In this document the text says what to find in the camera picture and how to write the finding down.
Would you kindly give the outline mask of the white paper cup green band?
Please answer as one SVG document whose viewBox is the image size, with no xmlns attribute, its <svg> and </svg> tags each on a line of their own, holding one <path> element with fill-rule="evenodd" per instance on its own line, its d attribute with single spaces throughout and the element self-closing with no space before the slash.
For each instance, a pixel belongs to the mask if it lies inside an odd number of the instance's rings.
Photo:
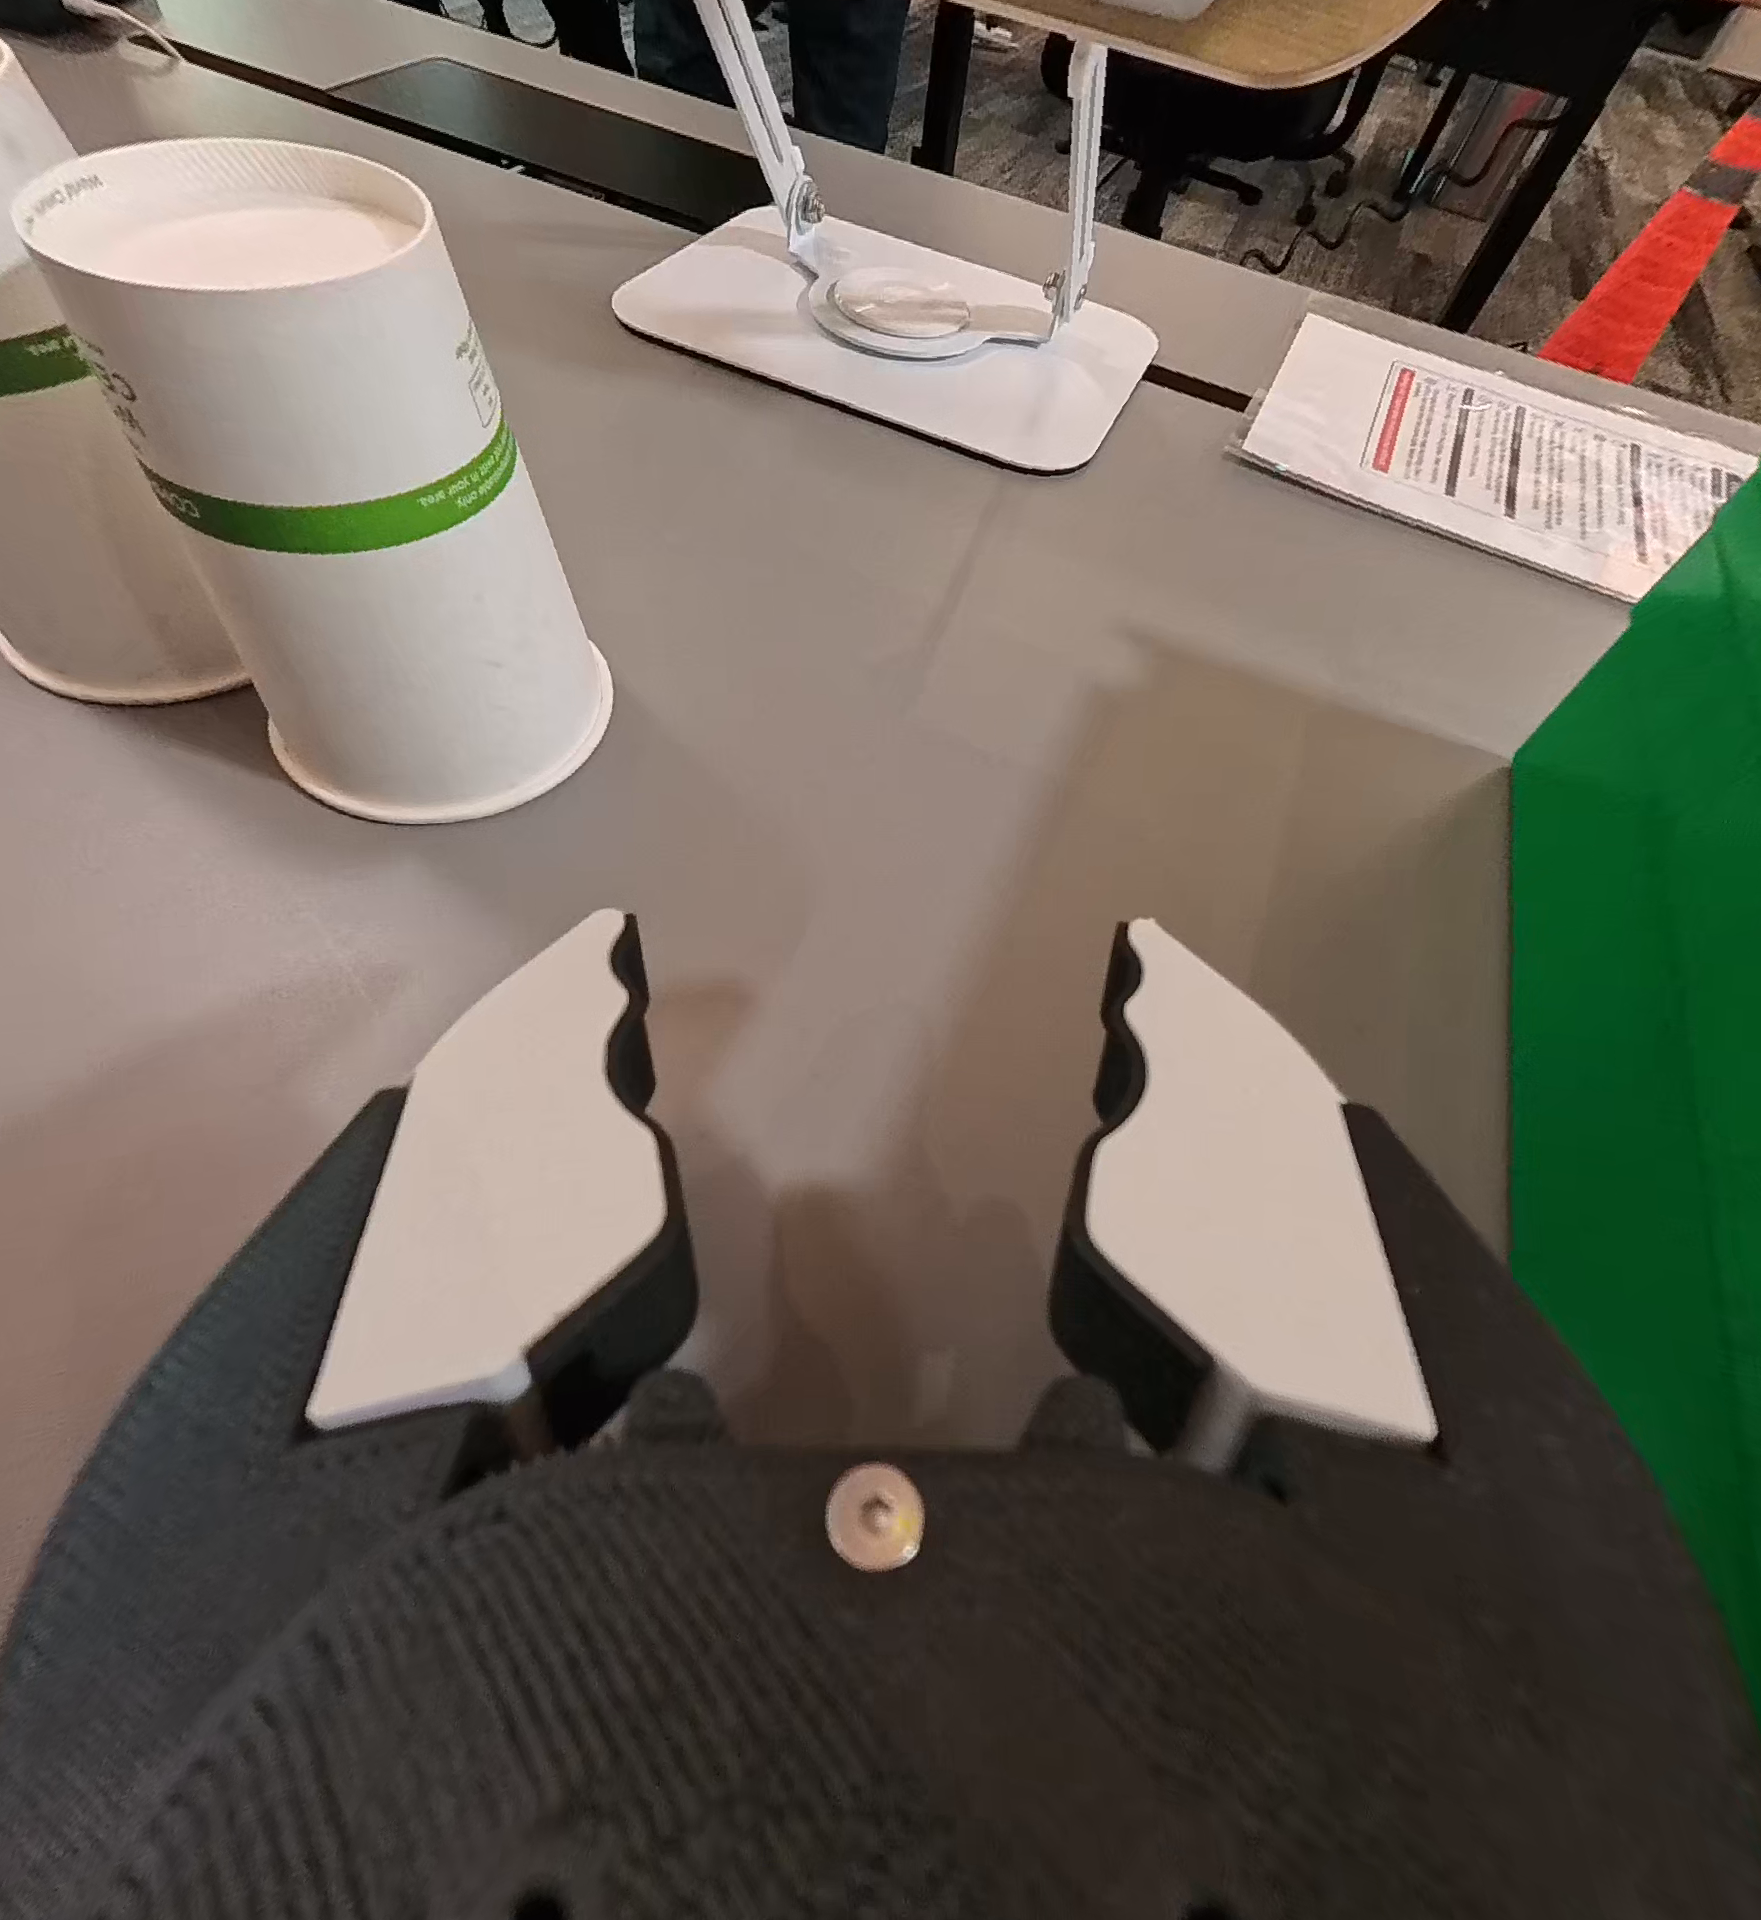
<svg viewBox="0 0 1761 1920">
<path fill-rule="evenodd" d="M 594 755 L 612 671 L 414 180 L 169 136 L 47 170 L 11 218 L 291 780 L 375 823 L 463 823 Z"/>
<path fill-rule="evenodd" d="M 0 37 L 0 653 L 65 699 L 214 697 L 248 673 L 13 223 L 72 159 Z"/>
</svg>

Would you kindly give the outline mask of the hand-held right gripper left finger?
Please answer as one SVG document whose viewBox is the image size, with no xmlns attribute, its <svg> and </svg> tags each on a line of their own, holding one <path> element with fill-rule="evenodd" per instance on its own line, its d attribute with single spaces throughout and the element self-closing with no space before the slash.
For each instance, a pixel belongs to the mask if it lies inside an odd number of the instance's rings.
<svg viewBox="0 0 1761 1920">
<path fill-rule="evenodd" d="M 650 985 L 601 907 L 474 1003 L 405 1085 L 323 1348 L 319 1431 L 471 1409 L 577 1447 L 698 1314 Z"/>
</svg>

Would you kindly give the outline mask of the green plastic bin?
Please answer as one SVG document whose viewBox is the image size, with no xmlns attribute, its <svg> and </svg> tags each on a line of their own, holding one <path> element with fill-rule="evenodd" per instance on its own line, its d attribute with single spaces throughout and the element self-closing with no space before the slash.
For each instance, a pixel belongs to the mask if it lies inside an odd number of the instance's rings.
<svg viewBox="0 0 1761 1920">
<path fill-rule="evenodd" d="M 1761 459 L 1512 788 L 1516 1273 L 1644 1456 L 1761 1730 Z"/>
</svg>

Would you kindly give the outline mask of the laminated paper sheet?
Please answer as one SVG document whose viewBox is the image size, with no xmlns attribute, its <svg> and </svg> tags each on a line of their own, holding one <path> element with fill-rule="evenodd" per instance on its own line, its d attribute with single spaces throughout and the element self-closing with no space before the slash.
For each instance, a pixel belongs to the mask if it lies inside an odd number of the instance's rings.
<svg viewBox="0 0 1761 1920">
<path fill-rule="evenodd" d="M 1760 468 L 1720 433 L 1323 312 L 1300 325 L 1237 453 L 1622 605 L 1655 588 Z"/>
</svg>

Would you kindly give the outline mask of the black office chair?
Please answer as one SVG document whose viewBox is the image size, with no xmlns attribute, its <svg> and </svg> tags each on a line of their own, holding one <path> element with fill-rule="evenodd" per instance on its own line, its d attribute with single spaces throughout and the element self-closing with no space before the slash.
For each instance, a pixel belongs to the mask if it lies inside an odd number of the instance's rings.
<svg viewBox="0 0 1761 1920">
<path fill-rule="evenodd" d="M 1224 171 L 1224 161 L 1277 161 L 1311 180 L 1316 161 L 1342 156 L 1349 170 L 1348 138 L 1371 109 L 1390 65 L 1392 54 L 1379 54 L 1306 87 L 1252 88 L 1113 56 L 1103 149 L 1137 170 L 1119 225 L 1160 238 L 1170 197 L 1196 180 L 1228 189 L 1242 206 L 1260 203 L 1262 191 Z"/>
</svg>

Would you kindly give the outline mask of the wooden document stand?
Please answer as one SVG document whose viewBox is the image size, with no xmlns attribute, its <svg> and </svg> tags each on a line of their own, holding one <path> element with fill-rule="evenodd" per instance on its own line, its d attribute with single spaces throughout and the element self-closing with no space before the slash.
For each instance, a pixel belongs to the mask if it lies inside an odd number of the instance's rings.
<svg viewBox="0 0 1761 1920">
<path fill-rule="evenodd" d="M 1061 265 L 1028 282 L 831 216 L 748 13 L 701 1 L 767 206 L 617 289 L 617 321 L 684 350 L 991 463 L 1069 474 L 1097 455 L 1157 331 L 1087 300 L 1097 245 L 1107 54 L 1240 88 L 1300 88 L 1387 54 L 1431 10 L 1409 3 L 995 3 L 1067 37 Z"/>
</svg>

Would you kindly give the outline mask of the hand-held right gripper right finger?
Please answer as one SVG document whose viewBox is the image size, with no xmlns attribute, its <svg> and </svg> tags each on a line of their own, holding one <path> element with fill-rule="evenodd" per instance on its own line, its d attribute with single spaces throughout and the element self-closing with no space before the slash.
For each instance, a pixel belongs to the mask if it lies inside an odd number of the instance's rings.
<svg viewBox="0 0 1761 1920">
<path fill-rule="evenodd" d="M 1059 1353 L 1137 1450 L 1230 1475 L 1277 1422 L 1402 1452 L 1441 1422 L 1317 1059 L 1153 917 L 1107 948 L 1093 1127 L 1049 1278 Z"/>
</svg>

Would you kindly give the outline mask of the orange traffic cone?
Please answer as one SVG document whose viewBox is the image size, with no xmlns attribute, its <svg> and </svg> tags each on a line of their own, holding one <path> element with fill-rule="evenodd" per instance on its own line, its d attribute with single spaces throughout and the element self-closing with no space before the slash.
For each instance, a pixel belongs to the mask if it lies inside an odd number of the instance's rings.
<svg viewBox="0 0 1761 1920">
<path fill-rule="evenodd" d="M 1761 175 L 1761 95 L 1545 339 L 1543 365 L 1633 386 Z"/>
</svg>

